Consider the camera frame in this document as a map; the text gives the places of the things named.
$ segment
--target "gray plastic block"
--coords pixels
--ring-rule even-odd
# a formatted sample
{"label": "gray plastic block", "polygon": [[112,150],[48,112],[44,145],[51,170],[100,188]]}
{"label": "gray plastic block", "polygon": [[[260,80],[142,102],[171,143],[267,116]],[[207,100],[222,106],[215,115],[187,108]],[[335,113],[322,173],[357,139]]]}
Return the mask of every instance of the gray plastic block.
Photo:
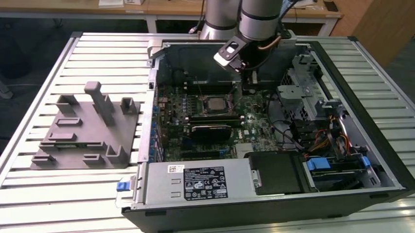
{"label": "gray plastic block", "polygon": [[[66,117],[62,112],[58,113],[47,137],[40,142],[31,169],[102,169],[128,166],[139,120],[139,103],[131,98],[110,103],[110,98],[100,97],[100,104],[78,102],[71,105],[76,117]],[[111,126],[107,126],[103,111],[111,115]]]}
{"label": "gray plastic block", "polygon": [[118,152],[115,152],[114,148],[108,146],[106,156],[112,163],[124,163],[126,160],[130,159],[130,156],[126,153],[123,146],[118,147]]}
{"label": "gray plastic block", "polygon": [[67,117],[58,119],[55,124],[60,126],[80,126],[83,124],[83,120],[78,117]]}
{"label": "gray plastic block", "polygon": [[120,103],[120,107],[122,107],[122,111],[123,114],[138,114],[140,111],[140,103],[135,104],[135,101],[132,98],[122,98],[122,103]]}
{"label": "gray plastic block", "polygon": [[106,163],[100,154],[84,154],[83,161],[90,166],[102,165]]}
{"label": "gray plastic block", "polygon": [[39,166],[52,166],[55,161],[55,158],[50,154],[36,155],[32,158],[32,162]]}
{"label": "gray plastic block", "polygon": [[52,133],[48,137],[51,141],[75,141],[76,134],[75,133]]}
{"label": "gray plastic block", "polygon": [[102,118],[106,122],[107,126],[112,126],[115,124],[115,119],[112,117],[112,105],[111,101],[106,100],[110,99],[108,96],[103,96],[102,92],[102,84],[99,82],[87,82],[84,91],[94,100],[95,109],[98,113],[102,115]]}
{"label": "gray plastic block", "polygon": [[64,114],[64,116],[75,117],[76,113],[74,111],[72,106],[79,105],[79,102],[75,99],[74,95],[62,95],[58,99],[56,106],[59,111]]}

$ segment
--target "table leg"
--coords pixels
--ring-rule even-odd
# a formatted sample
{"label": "table leg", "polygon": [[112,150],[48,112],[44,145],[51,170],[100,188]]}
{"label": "table leg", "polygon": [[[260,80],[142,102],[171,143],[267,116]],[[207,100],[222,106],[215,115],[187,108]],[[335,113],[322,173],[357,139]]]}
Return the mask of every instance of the table leg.
{"label": "table leg", "polygon": [[146,16],[148,33],[158,33],[156,20],[158,20],[158,16],[155,15]]}
{"label": "table leg", "polygon": [[330,36],[333,29],[335,28],[338,18],[327,18],[326,23],[322,26],[319,36]]}

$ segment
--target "wooden desk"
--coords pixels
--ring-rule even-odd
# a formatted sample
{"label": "wooden desk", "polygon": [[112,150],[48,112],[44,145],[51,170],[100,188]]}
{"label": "wooden desk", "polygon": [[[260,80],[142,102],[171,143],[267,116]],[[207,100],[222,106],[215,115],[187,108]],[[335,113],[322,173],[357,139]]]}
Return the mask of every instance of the wooden desk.
{"label": "wooden desk", "polygon": [[[200,0],[146,0],[143,5],[99,9],[99,0],[0,0],[0,17],[144,19],[150,33],[158,32],[156,20],[199,20]],[[319,35],[330,35],[341,12],[291,9],[283,22],[323,24]]]}
{"label": "wooden desk", "polygon": [[[202,2],[202,0],[150,0],[147,13],[152,15],[154,20],[199,20]],[[323,0],[319,0],[317,5],[325,9],[291,9],[283,22],[323,24],[319,35],[330,36],[338,19],[343,17],[343,14],[327,11]]]}
{"label": "wooden desk", "polygon": [[123,8],[99,9],[99,0],[0,0],[0,12],[128,14],[128,11],[138,11],[144,14],[148,2],[144,1],[143,5],[126,4]]}

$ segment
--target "blue connector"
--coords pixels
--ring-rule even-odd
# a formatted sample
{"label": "blue connector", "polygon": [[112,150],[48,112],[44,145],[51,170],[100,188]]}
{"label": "blue connector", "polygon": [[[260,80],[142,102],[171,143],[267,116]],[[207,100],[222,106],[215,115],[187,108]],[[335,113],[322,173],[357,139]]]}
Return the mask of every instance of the blue connector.
{"label": "blue connector", "polygon": [[370,160],[366,156],[362,157],[362,162],[365,164],[365,167],[369,168],[370,167]]}
{"label": "blue connector", "polygon": [[326,158],[313,158],[307,161],[309,170],[330,169],[330,163]]}
{"label": "blue connector", "polygon": [[219,150],[219,156],[222,157],[228,152],[228,149]]}
{"label": "blue connector", "polygon": [[148,154],[151,157],[155,155],[155,153],[156,153],[156,150],[154,148],[150,148]]}
{"label": "blue connector", "polygon": [[116,191],[118,192],[127,192],[127,191],[130,191],[130,181],[127,181],[127,182],[118,182],[116,183]]}

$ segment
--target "blue plastic latch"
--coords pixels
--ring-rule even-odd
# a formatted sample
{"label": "blue plastic latch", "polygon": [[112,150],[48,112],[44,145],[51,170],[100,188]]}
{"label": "blue plastic latch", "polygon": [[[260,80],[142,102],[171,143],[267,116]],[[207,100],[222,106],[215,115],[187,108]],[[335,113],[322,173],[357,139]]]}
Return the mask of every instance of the blue plastic latch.
{"label": "blue plastic latch", "polygon": [[317,170],[317,169],[330,169],[330,163],[326,158],[313,158],[307,161],[307,167],[309,170]]}
{"label": "blue plastic latch", "polygon": [[365,164],[365,167],[370,167],[370,160],[366,156],[362,157],[362,162]]}
{"label": "blue plastic latch", "polygon": [[151,148],[148,151],[150,156],[155,155],[155,152],[156,152],[155,149]]}
{"label": "blue plastic latch", "polygon": [[317,167],[314,166],[314,163],[311,160],[307,161],[307,167],[309,167],[309,170],[313,171],[317,169]]}
{"label": "blue plastic latch", "polygon": [[130,191],[130,181],[128,182],[118,182],[116,183],[116,191],[118,192]]}

